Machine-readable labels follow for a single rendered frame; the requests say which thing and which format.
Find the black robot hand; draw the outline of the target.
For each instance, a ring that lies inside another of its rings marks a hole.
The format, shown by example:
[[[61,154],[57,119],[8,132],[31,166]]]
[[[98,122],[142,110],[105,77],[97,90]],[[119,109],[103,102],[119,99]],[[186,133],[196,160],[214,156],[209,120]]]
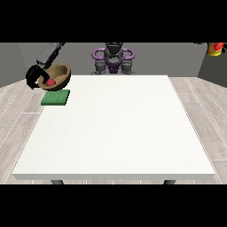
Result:
[[[50,79],[49,75],[46,73],[46,71],[42,68],[40,68],[38,65],[31,66],[27,73],[26,73],[26,80],[27,85],[33,90],[34,88],[38,88],[39,85],[36,83],[36,81],[39,79],[39,77],[42,76],[43,78],[43,84],[47,83],[47,81]]]
[[[222,53],[225,53],[227,51],[227,43],[223,43],[223,49],[222,49]]]

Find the yellow cup with melon print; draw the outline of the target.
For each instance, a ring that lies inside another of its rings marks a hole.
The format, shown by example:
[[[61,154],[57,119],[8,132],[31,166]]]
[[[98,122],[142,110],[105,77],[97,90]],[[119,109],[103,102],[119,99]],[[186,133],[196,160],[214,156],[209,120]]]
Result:
[[[223,49],[223,43],[209,43],[207,45],[207,54],[211,57],[220,56]]]

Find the brown wooden bowl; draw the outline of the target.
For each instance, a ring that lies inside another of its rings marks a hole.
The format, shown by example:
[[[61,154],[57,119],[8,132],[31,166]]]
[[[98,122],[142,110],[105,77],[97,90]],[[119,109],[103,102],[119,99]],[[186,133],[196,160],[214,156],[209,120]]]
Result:
[[[46,73],[49,77],[54,80],[56,83],[52,86],[47,86],[43,84],[43,77],[40,76],[38,80],[38,85],[41,89],[47,91],[57,91],[62,90],[67,86],[71,78],[71,68],[68,64],[56,64],[48,69],[46,69]]]

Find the green square pad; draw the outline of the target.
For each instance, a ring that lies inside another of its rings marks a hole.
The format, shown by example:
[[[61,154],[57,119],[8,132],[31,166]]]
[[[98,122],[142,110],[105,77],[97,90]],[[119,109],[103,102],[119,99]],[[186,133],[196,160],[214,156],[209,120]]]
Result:
[[[41,101],[42,106],[64,106],[70,90],[47,91]]]

